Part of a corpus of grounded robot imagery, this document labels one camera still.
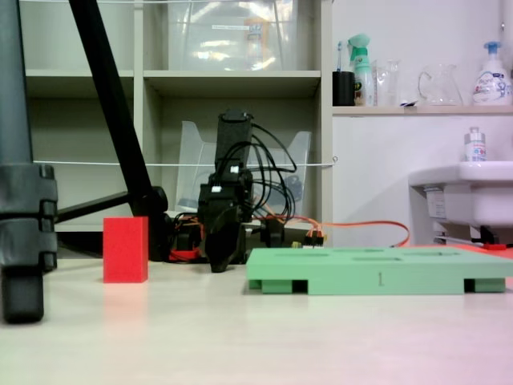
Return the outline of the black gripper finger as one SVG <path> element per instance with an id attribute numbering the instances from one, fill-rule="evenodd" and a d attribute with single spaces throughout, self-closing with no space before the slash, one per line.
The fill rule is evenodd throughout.
<path id="1" fill-rule="evenodd" d="M 220 202 L 208 205 L 205 215 L 205 252 L 213 273 L 224 272 L 236 254 L 240 220 L 238 209 Z"/>
<path id="2" fill-rule="evenodd" d="M 246 227 L 240 222 L 232 225 L 232 235 L 235 237 L 234 251 L 232 253 L 230 265 L 245 265 L 248 259 L 246 249 Z"/>

